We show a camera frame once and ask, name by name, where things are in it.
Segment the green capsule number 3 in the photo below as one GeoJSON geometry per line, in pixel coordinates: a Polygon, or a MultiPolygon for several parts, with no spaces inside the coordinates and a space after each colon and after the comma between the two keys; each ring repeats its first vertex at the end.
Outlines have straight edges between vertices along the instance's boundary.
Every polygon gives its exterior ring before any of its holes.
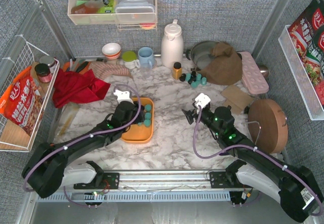
{"type": "Polygon", "coordinates": [[[152,110],[152,106],[150,104],[145,105],[145,110],[150,112],[152,110]]]}

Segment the green capsule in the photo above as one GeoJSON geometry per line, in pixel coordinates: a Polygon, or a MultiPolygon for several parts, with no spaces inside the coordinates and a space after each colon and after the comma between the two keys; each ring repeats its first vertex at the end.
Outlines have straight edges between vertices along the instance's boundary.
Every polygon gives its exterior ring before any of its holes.
{"type": "Polygon", "coordinates": [[[145,127],[150,127],[151,126],[151,120],[150,119],[145,119],[143,122],[145,127]]]}
{"type": "Polygon", "coordinates": [[[150,112],[145,113],[145,119],[150,120],[152,118],[152,114],[150,112]]]}

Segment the orange plastic storage basket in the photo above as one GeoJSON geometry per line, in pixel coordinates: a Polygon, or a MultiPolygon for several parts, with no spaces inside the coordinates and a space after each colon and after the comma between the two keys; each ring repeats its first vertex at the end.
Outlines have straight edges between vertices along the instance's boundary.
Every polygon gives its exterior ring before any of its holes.
{"type": "Polygon", "coordinates": [[[152,110],[150,113],[152,114],[151,126],[145,127],[143,123],[140,125],[134,124],[129,127],[129,130],[122,134],[121,139],[130,144],[146,144],[148,143],[154,131],[154,103],[150,98],[141,97],[140,98],[141,105],[144,106],[150,104],[152,106],[152,110]]]}

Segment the brown cardboard sheet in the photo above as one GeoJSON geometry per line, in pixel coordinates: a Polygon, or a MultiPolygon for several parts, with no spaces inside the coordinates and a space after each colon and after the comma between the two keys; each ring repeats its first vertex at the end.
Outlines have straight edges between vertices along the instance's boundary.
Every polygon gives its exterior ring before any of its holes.
{"type": "Polygon", "coordinates": [[[223,106],[231,106],[231,112],[236,115],[240,115],[254,100],[253,97],[235,85],[228,86],[221,92],[221,95],[226,98],[223,106]]]}

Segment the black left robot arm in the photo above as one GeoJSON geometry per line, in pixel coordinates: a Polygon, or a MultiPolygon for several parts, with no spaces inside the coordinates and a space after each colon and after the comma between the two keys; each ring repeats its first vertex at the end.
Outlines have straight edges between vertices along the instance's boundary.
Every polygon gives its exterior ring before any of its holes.
{"type": "Polygon", "coordinates": [[[131,125],[144,119],[143,111],[140,102],[122,101],[114,113],[108,114],[89,132],[63,143],[40,144],[22,171],[24,189],[46,198],[67,185],[102,187],[104,171],[94,161],[87,161],[78,170],[69,170],[67,166],[83,155],[120,139],[131,125]]]}

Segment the yellow bottle black cap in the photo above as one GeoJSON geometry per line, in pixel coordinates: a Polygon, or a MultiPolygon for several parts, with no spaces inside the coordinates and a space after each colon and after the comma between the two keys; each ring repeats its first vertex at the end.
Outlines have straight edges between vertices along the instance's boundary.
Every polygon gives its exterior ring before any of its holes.
{"type": "Polygon", "coordinates": [[[172,77],[178,80],[182,75],[182,65],[180,62],[175,62],[172,69],[172,77]]]}

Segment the striped pink cloth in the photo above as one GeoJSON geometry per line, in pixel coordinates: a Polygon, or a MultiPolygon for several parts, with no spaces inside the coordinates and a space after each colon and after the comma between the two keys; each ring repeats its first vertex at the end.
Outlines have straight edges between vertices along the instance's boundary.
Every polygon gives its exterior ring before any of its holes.
{"type": "Polygon", "coordinates": [[[130,77],[131,72],[128,68],[119,64],[110,64],[107,62],[93,61],[89,65],[95,75],[95,77],[105,80],[109,76],[130,77]]]}

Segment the brown cloth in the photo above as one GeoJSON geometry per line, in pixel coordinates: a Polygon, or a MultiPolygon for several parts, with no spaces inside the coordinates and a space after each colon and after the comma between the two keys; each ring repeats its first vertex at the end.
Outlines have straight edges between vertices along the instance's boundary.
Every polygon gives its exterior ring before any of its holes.
{"type": "Polygon", "coordinates": [[[242,79],[242,57],[229,43],[219,42],[210,55],[211,62],[199,72],[208,83],[229,86],[242,79]]]}

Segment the steel pot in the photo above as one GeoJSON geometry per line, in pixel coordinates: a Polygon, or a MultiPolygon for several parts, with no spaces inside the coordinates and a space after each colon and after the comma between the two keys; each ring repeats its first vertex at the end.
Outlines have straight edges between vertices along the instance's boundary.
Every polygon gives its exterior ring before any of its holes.
{"type": "Polygon", "coordinates": [[[212,51],[219,41],[203,41],[186,50],[186,58],[191,60],[198,70],[207,67],[216,57],[212,51]]]}

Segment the red cloth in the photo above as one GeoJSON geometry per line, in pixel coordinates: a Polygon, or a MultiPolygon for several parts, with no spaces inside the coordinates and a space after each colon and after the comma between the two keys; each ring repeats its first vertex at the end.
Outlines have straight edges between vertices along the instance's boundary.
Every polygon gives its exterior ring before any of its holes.
{"type": "Polygon", "coordinates": [[[62,108],[69,102],[85,104],[105,98],[110,84],[95,77],[90,69],[84,74],[59,69],[54,82],[54,106],[62,108]]]}

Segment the pink ice cube tray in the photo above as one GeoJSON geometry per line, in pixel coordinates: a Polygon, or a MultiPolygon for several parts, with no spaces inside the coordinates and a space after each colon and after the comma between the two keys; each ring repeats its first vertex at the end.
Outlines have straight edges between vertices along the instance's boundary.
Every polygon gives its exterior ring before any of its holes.
{"type": "Polygon", "coordinates": [[[269,85],[249,52],[238,52],[242,57],[242,82],[253,95],[267,93],[269,85]]]}

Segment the round wooden board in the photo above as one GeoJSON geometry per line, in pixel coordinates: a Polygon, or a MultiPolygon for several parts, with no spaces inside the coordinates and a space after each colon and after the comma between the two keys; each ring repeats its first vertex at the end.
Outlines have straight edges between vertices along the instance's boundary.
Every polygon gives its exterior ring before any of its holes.
{"type": "Polygon", "coordinates": [[[272,99],[258,99],[251,104],[248,129],[253,143],[269,154],[282,152],[287,144],[287,117],[272,99]]]}

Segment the red noodle package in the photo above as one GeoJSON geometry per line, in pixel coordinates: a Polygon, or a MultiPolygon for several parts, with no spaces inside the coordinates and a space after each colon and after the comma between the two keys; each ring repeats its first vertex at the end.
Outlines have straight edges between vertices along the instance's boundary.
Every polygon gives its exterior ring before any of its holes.
{"type": "Polygon", "coordinates": [[[323,104],[323,0],[312,0],[288,28],[288,32],[323,104]]]}

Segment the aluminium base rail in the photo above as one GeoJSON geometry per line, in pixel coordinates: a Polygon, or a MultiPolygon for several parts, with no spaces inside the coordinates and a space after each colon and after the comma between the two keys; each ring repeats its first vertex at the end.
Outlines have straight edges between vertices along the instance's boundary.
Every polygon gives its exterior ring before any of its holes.
{"type": "Polygon", "coordinates": [[[242,188],[250,186],[261,190],[279,189],[279,182],[267,177],[256,169],[243,165],[238,170],[212,171],[104,171],[96,170],[88,164],[68,167],[64,171],[45,173],[37,176],[33,173],[28,185],[39,195],[51,195],[63,186],[75,189],[101,189],[106,183],[111,189],[117,189],[121,182],[149,182],[162,185],[171,182],[203,182],[210,183],[212,188],[242,188]]]}

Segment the white side wall rack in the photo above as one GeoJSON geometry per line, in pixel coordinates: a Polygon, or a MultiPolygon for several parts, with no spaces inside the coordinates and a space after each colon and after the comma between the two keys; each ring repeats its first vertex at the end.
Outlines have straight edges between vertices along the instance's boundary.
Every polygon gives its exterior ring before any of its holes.
{"type": "Polygon", "coordinates": [[[309,118],[312,121],[323,121],[322,104],[320,103],[306,70],[304,69],[303,63],[294,48],[292,39],[288,32],[288,27],[289,25],[286,25],[283,28],[281,35],[278,38],[278,42],[294,77],[309,118]]]}

